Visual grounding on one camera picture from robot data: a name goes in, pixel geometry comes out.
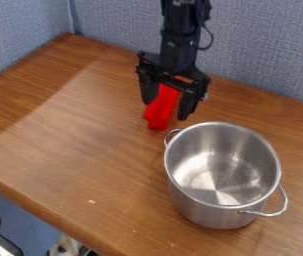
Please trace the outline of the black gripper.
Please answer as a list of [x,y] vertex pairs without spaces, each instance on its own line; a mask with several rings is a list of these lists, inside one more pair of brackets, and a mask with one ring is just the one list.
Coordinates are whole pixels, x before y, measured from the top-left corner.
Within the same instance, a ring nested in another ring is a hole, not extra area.
[[146,105],[157,98],[159,84],[183,93],[179,101],[178,119],[186,120],[195,112],[198,102],[206,96],[211,78],[197,67],[197,57],[206,47],[199,46],[201,32],[173,34],[162,32],[161,52],[141,51],[137,74],[141,95]]

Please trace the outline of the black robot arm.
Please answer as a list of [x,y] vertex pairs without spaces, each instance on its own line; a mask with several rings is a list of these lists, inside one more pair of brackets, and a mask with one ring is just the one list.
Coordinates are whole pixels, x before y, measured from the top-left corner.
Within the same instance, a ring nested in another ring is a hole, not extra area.
[[143,103],[150,104],[159,94],[161,83],[178,90],[182,93],[178,119],[186,120],[205,99],[211,83],[211,78],[197,67],[197,57],[198,52],[213,45],[199,46],[202,30],[214,37],[206,27],[213,7],[210,0],[161,0],[161,6],[161,52],[138,52],[141,95]]

